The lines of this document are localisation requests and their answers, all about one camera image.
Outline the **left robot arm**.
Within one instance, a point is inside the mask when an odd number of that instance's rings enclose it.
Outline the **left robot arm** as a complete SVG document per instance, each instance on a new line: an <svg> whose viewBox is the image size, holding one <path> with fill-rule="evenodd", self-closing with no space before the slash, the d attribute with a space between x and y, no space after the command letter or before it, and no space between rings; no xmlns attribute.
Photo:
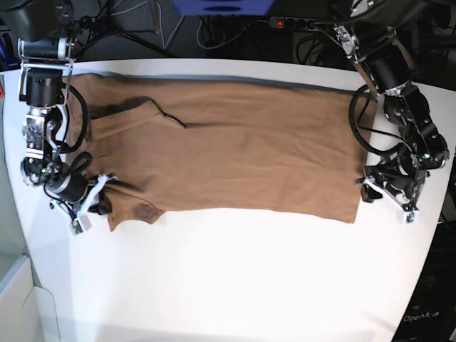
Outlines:
<svg viewBox="0 0 456 342"><path fill-rule="evenodd" d="M387 198L410 223L418 213L418 199L430 171L440 169L450 157L445 138L430 117L426 97L413 84L414 63L399 41L397 27L423 10L428 1L349 1L330 19L311 19L313 29L340 46L362 76L365 85L353 95L348 122L355 139L380 157L377 165L363 168L358 179L364 202ZM383 99L383 112L396 126L398 144L379 150L361 135L358 99Z"/></svg>

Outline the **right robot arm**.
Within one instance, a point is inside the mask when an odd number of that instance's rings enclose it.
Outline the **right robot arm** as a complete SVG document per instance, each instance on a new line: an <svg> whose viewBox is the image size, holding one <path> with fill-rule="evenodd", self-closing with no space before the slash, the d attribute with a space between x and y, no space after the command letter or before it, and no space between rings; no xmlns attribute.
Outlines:
<svg viewBox="0 0 456 342"><path fill-rule="evenodd" d="M71 3L2 1L1 20L18 38L19 100L29 107L23 127L24 180L33 187L42 187L72 220L86 212L111 213L103 188L114 176L87 177L85 171L92 162L88 152L81 152L71 164L61 159L82 145L89 119L83 96L70 84L77 36ZM70 95L82 110L81 131L74 145L57 138L60 128L69 128Z"/></svg>

